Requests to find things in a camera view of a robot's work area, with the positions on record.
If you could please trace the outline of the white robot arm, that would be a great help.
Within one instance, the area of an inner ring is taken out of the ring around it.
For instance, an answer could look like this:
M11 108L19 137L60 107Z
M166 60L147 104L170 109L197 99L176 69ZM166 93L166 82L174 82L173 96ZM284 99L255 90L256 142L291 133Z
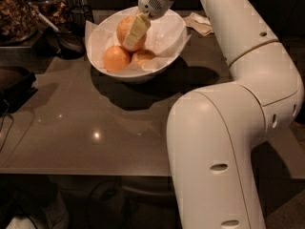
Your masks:
M138 0L132 37L173 1ZM167 149L182 228L265 229L251 152L293 122L303 82L248 0L200 2L232 79L184 94L170 111Z

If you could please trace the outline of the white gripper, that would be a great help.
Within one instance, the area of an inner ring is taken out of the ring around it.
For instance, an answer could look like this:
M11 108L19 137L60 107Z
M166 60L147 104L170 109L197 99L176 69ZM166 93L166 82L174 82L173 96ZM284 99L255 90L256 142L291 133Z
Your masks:
M137 51L146 41L151 27L149 17L162 17L175 0L138 0L139 13L123 20L125 30L123 46L129 51Z

